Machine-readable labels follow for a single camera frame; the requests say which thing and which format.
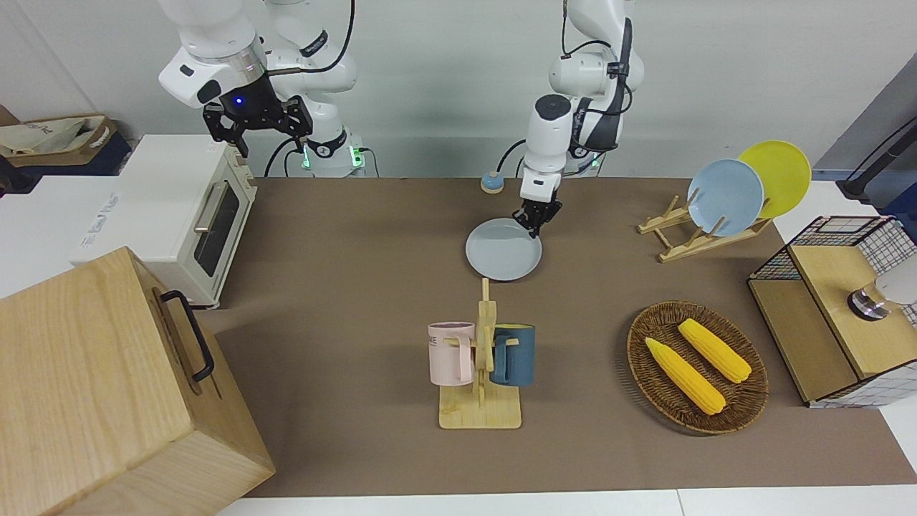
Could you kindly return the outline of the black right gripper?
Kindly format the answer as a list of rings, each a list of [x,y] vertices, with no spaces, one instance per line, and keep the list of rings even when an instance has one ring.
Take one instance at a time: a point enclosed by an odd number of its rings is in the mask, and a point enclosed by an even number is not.
[[[244,159],[249,147],[244,140],[246,130],[282,130],[295,140],[312,134],[312,117],[304,98],[289,98],[282,102],[275,94],[268,72],[248,85],[225,92],[220,104],[203,106],[203,120],[216,143],[235,147]]]

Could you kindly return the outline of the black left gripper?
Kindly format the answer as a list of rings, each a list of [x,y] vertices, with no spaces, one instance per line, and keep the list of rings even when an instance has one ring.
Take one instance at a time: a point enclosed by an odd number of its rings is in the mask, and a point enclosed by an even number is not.
[[[533,233],[533,238],[539,237],[543,226],[550,222],[562,208],[560,200],[550,202],[524,199],[521,209],[513,212],[513,220],[527,233]]]

